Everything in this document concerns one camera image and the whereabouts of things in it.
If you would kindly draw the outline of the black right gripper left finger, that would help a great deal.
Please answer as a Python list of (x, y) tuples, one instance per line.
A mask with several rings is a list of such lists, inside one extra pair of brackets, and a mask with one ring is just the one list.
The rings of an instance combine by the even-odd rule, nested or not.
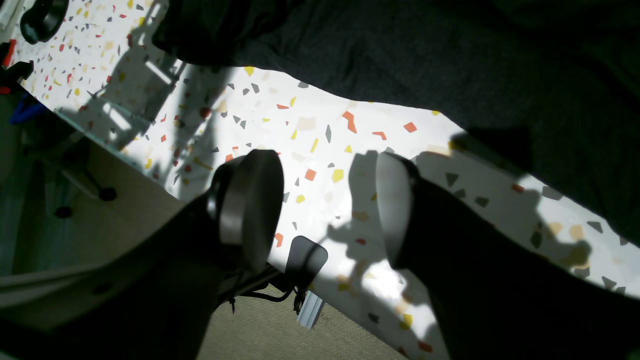
[(77, 273), (1, 281), (1, 351), (20, 360), (192, 360), (226, 277), (265, 267), (284, 192), (254, 149), (128, 253)]

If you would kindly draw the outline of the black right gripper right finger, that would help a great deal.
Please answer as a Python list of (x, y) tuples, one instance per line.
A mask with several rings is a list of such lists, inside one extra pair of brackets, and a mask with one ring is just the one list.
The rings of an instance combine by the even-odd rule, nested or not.
[(514, 243), (395, 153), (375, 165), (391, 268), (425, 285), (453, 360), (637, 360), (639, 301)]

